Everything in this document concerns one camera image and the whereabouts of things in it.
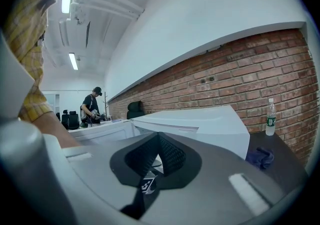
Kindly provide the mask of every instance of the purple cloth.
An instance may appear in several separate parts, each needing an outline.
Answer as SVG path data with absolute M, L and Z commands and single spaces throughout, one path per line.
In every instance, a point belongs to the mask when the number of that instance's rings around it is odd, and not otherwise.
M 275 156 L 272 150 L 266 150 L 262 147 L 257 147 L 253 152 L 248 151 L 245 161 L 249 162 L 251 165 L 260 170 L 265 170 L 271 165 L 274 159 Z

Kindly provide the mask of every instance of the yellow plaid shirt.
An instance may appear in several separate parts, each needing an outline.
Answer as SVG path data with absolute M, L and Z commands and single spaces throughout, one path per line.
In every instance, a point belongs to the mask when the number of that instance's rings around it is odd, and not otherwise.
M 39 89 L 44 73 L 44 59 L 42 46 L 37 43 L 48 25 L 48 8 L 56 1 L 17 0 L 3 27 L 11 51 L 34 79 L 19 113 L 22 120 L 29 122 L 52 111 Z

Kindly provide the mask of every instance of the table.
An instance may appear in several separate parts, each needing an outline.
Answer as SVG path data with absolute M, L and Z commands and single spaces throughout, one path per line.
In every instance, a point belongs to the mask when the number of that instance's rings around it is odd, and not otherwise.
M 267 136 L 264 131 L 250 133 L 248 152 L 255 151 L 257 147 L 273 151 L 272 164 L 262 171 L 278 183 L 285 194 L 306 182 L 308 175 L 305 168 L 276 133 L 272 136 Z

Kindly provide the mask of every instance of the green label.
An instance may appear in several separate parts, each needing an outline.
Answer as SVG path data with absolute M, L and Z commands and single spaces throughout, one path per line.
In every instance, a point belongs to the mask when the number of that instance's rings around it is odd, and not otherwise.
M 267 117 L 266 118 L 266 126 L 267 127 L 274 127 L 276 124 L 276 118 L 275 117 Z

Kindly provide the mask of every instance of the black t-shirt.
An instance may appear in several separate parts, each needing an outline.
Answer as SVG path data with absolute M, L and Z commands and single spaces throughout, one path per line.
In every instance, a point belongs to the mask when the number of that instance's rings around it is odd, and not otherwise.
M 100 114 L 97 100 L 96 100 L 96 98 L 93 97 L 91 94 L 89 94 L 87 97 L 85 97 L 85 99 L 84 99 L 84 101 L 83 101 L 82 104 L 85 104 L 86 108 L 87 108 L 90 112 L 93 111 L 93 110 L 96 110 L 96 111 L 98 111 L 98 113 Z M 100 124 L 100 120 L 91 119 L 91 122 L 92 122 L 93 124 Z

